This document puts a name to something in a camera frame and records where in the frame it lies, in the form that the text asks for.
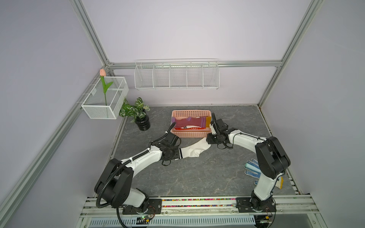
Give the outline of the purple striped sock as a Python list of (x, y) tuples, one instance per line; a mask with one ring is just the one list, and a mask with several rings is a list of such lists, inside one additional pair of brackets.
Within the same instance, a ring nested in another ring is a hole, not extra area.
[(175, 123), (175, 128), (185, 129), (185, 128), (207, 128), (210, 125), (212, 118), (210, 116), (203, 117), (187, 117), (183, 119), (171, 118), (172, 123)]

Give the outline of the plain white sock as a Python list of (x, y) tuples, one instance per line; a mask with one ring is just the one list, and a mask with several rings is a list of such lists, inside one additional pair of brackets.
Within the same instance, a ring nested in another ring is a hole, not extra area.
[(202, 152), (208, 150), (211, 147), (211, 145), (208, 144), (206, 140), (207, 138), (205, 137), (190, 146), (180, 148), (180, 158), (199, 157)]

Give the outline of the red christmas sock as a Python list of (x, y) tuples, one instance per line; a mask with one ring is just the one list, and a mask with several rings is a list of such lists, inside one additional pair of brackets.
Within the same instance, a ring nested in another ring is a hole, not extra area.
[(201, 128), (201, 127), (191, 127), (191, 128), (175, 128), (174, 127), (174, 130), (175, 131), (206, 131), (207, 128)]

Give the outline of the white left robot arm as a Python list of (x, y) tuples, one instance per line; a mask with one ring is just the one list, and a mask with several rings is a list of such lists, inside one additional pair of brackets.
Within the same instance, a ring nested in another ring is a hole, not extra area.
[(131, 206), (138, 212), (146, 212), (150, 206), (149, 196), (141, 190), (132, 188), (132, 181), (140, 171), (155, 162), (165, 162), (182, 158), (179, 148), (181, 139), (167, 133), (159, 139), (150, 142), (148, 148), (127, 159), (110, 160), (103, 170), (94, 192), (97, 195), (96, 207), (111, 206), (118, 209)]

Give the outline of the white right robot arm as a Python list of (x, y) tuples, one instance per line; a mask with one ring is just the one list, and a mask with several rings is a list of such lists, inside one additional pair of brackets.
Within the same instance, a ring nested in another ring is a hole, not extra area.
[(250, 201), (243, 205), (256, 212), (263, 211), (273, 203), (275, 185), (291, 165), (278, 138), (253, 136), (237, 128), (229, 128), (222, 119), (216, 119), (215, 114), (212, 114), (211, 129), (212, 132), (207, 136), (208, 144), (222, 144), (225, 149), (240, 146), (256, 154), (261, 175)]

